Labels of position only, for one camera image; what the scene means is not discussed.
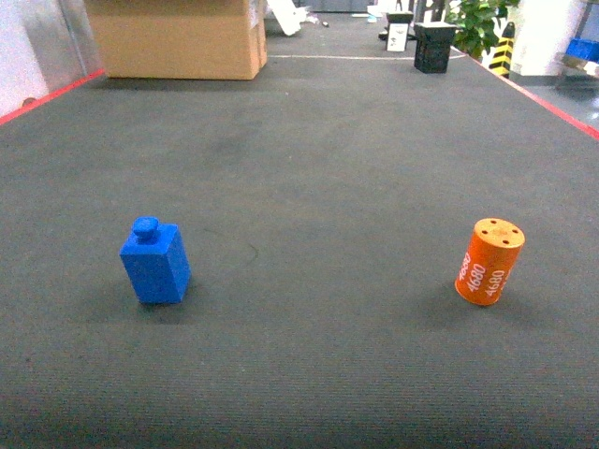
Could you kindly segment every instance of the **green leaves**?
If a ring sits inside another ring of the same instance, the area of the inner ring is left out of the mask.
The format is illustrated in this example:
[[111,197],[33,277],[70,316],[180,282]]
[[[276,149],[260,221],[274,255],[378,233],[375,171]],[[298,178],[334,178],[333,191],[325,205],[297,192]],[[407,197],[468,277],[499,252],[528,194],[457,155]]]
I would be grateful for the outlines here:
[[517,7],[520,0],[461,0],[447,14],[446,22],[455,23],[459,30],[454,46],[479,59],[484,50],[495,47],[495,23],[507,17],[508,7]]

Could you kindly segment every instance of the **white floor line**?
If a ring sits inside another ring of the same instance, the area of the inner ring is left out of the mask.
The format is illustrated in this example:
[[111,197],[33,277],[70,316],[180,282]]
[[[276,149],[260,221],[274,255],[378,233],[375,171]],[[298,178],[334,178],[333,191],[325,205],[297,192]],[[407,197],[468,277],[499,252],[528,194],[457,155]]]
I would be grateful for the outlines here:
[[[456,56],[449,56],[449,59],[460,59],[465,58],[465,54],[459,54]],[[414,56],[409,57],[401,57],[401,58],[393,58],[386,56],[329,56],[329,55],[320,55],[320,54],[269,54],[269,58],[279,58],[279,59],[344,59],[348,61],[414,61]]]

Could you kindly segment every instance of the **orange cylinder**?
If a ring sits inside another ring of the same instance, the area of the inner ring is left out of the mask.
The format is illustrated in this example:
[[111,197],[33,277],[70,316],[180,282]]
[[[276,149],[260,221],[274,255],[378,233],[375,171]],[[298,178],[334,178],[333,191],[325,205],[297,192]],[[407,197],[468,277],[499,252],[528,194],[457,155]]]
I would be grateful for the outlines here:
[[522,246],[524,233],[514,224],[499,218],[477,222],[456,278],[458,293],[479,306],[497,302]]

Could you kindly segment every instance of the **black trash bin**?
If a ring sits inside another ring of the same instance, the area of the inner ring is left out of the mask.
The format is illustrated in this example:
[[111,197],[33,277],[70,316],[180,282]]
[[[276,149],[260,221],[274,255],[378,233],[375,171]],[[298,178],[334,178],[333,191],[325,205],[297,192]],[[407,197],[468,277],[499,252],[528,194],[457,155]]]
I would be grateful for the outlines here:
[[414,67],[422,73],[446,73],[456,25],[444,22],[415,23]]

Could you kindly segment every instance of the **red boundary line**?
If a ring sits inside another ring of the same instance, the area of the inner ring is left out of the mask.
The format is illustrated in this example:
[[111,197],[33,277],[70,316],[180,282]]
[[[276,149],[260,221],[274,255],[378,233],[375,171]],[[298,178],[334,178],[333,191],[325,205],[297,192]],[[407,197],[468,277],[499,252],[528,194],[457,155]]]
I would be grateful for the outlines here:
[[590,126],[589,124],[581,122],[579,119],[576,119],[576,118],[572,117],[567,112],[564,112],[563,110],[561,110],[561,109],[553,106],[547,100],[544,100],[543,98],[540,98],[539,96],[537,96],[537,95],[535,95],[535,94],[527,91],[522,86],[517,85],[514,81],[508,80],[508,79],[502,77],[501,75],[498,75],[495,72],[487,69],[481,63],[479,63],[476,59],[474,59],[474,58],[472,58],[472,59],[478,65],[480,65],[482,68],[484,68],[488,72],[492,73],[494,76],[496,76],[497,78],[499,78],[501,81],[503,81],[504,83],[506,83],[508,86],[511,86],[512,88],[516,89],[521,94],[529,97],[537,105],[542,106],[543,108],[545,108],[546,110],[548,110],[549,112],[551,112],[553,115],[556,115],[559,118],[561,118],[562,120],[564,120],[565,122],[570,123],[572,126],[574,126],[575,128],[578,128],[580,131],[582,131],[583,133],[587,134],[588,136],[591,136],[592,138],[595,138],[595,139],[599,140],[599,129],[596,129],[596,128]]
[[10,112],[8,115],[0,117],[0,126],[2,126],[5,123],[10,122],[11,120],[16,119],[17,117],[22,116],[23,114],[26,114],[30,110],[33,110],[35,108],[40,107],[41,105],[48,103],[49,101],[53,100],[54,98],[59,97],[62,94],[66,94],[68,91],[72,91],[73,89],[78,88],[82,84],[85,84],[87,81],[91,81],[94,78],[97,78],[103,74],[104,74],[104,69],[96,70],[96,72],[88,75],[85,78],[81,78],[80,80],[77,80],[77,81],[73,82],[72,84],[69,84],[68,86],[63,87],[62,89],[59,89],[58,91],[52,92],[51,94],[48,94],[46,96],[42,96],[41,98],[30,103],[27,106],[23,106],[20,109]]

